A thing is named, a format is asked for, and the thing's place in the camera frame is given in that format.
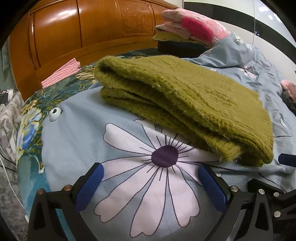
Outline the olive green knitted sweater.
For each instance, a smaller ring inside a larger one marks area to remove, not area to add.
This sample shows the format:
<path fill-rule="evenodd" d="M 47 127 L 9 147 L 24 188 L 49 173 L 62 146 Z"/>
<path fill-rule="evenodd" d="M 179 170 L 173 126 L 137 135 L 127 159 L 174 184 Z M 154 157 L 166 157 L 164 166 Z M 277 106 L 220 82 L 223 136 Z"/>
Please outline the olive green knitted sweater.
<path fill-rule="evenodd" d="M 106 56 L 94 70 L 101 97 L 178 133 L 223 161 L 263 166 L 273 160 L 273 127 L 253 90 L 170 55 Z"/>

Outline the pink folded clothes stack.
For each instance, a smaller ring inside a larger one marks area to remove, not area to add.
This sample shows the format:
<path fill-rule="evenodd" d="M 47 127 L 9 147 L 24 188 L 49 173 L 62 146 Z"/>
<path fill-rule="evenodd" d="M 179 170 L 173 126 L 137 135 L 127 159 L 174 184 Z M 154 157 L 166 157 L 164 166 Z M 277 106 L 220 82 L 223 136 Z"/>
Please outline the pink folded clothes stack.
<path fill-rule="evenodd" d="M 156 31 L 174 33 L 186 41 L 197 41 L 206 47 L 231 34 L 218 21 L 182 8 L 164 10 L 161 17 L 165 22 L 156 25 Z"/>

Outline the grey floral fabric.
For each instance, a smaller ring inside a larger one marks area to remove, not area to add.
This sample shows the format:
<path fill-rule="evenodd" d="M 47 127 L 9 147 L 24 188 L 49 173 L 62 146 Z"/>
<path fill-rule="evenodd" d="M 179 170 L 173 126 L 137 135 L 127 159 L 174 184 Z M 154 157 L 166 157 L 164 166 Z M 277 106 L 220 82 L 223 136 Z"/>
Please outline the grey floral fabric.
<path fill-rule="evenodd" d="M 1 91 L 1 240 L 26 240 L 28 222 L 16 170 L 16 138 L 24 101 L 19 91 Z"/>

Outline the teal floral bed sheet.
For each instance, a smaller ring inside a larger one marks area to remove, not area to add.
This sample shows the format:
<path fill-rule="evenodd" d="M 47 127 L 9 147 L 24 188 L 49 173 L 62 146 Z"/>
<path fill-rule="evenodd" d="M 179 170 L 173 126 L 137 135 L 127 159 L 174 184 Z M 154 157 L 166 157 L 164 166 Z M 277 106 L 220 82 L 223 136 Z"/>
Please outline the teal floral bed sheet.
<path fill-rule="evenodd" d="M 150 145 L 149 122 L 130 111 L 110 105 L 100 96 L 102 88 L 93 75 L 94 64 L 78 74 L 35 93 L 23 108 L 16 157 L 18 181 L 26 214 L 37 190 L 59 191 L 74 184 L 94 163 L 104 167 L 104 177 L 82 215 L 98 219 L 94 209 L 119 184 L 137 189 L 124 214 L 138 207 L 165 213 L 157 193 L 166 193 L 166 174 L 155 165 L 145 166 L 144 149 Z M 62 109 L 53 122 L 49 112 Z"/>

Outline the dark grey garment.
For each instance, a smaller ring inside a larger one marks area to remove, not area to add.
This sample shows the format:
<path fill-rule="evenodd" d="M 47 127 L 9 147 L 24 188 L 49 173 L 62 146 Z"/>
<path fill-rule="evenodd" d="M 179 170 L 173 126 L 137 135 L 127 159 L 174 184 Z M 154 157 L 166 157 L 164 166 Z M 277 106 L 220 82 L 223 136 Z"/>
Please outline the dark grey garment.
<path fill-rule="evenodd" d="M 286 90 L 283 90 L 280 97 L 283 100 L 283 102 L 286 104 L 288 109 L 291 112 L 295 113 L 295 111 L 296 111 L 295 102 L 292 100 L 289 93 Z"/>

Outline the pink fluffy garment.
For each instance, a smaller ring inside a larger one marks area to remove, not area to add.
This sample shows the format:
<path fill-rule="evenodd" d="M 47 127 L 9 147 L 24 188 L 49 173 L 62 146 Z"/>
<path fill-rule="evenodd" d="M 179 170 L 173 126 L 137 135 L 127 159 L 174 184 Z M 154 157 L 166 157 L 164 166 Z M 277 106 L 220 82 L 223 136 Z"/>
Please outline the pink fluffy garment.
<path fill-rule="evenodd" d="M 287 91 L 288 94 L 290 95 L 291 99 L 296 102 L 296 87 L 295 84 L 288 80 L 281 80 L 280 82 L 281 87 L 283 90 Z"/>

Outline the light blue floral duvet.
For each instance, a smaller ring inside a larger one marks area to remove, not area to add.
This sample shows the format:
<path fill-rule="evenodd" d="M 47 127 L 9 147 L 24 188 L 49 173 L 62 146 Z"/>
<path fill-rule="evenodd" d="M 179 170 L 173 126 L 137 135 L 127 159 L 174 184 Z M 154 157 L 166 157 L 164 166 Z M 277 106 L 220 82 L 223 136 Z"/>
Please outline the light blue floral duvet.
<path fill-rule="evenodd" d="M 165 171 L 166 193 L 157 193 L 159 206 L 169 205 L 165 213 L 138 207 L 132 216 L 124 211 L 137 192 L 124 181 L 95 207 L 98 219 L 85 219 L 97 240 L 205 240 L 222 216 L 198 177 L 206 164 L 228 186 L 248 192 L 247 184 L 256 179 L 288 193 L 295 190 L 295 168 L 278 162 L 281 153 L 295 153 L 295 115 L 281 99 L 283 74 L 254 45 L 236 34 L 217 42 L 197 58 L 182 60 L 227 76 L 255 91 L 267 110 L 273 127 L 273 160 L 263 166 L 248 166 L 238 160 L 223 161 L 220 156 L 196 147 L 178 133 L 149 122 L 145 127 L 150 145 L 145 146 L 145 166 Z M 227 240 L 234 240 L 245 211 L 241 210 Z"/>

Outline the white round button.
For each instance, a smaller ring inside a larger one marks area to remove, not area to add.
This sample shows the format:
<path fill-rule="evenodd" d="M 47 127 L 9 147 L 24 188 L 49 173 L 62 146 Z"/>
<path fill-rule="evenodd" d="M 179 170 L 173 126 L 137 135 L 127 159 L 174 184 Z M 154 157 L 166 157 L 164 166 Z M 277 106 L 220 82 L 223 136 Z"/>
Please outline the white round button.
<path fill-rule="evenodd" d="M 50 122 L 55 121 L 61 115 L 62 112 L 62 109 L 60 109 L 59 107 L 50 110 L 48 114 Z"/>

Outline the pink ribbed cloth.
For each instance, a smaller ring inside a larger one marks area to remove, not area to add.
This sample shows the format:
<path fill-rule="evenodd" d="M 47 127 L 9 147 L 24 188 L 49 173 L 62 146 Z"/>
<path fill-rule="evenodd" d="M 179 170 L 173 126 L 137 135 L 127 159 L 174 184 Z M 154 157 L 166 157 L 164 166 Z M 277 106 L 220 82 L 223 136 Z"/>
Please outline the pink ribbed cloth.
<path fill-rule="evenodd" d="M 80 62 L 76 58 L 71 59 L 59 69 L 57 69 L 53 74 L 41 82 L 42 88 L 47 88 L 59 81 L 76 74 L 80 71 Z"/>

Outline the wooden headboard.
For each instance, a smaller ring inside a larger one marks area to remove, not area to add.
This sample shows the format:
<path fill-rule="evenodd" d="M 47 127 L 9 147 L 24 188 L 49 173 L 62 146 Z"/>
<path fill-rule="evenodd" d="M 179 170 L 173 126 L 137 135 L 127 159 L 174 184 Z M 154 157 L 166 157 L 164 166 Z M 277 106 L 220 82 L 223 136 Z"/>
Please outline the wooden headboard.
<path fill-rule="evenodd" d="M 82 66 L 107 55 L 153 48 L 167 1 L 40 1 L 10 34 L 14 79 L 23 99 L 71 59 Z"/>

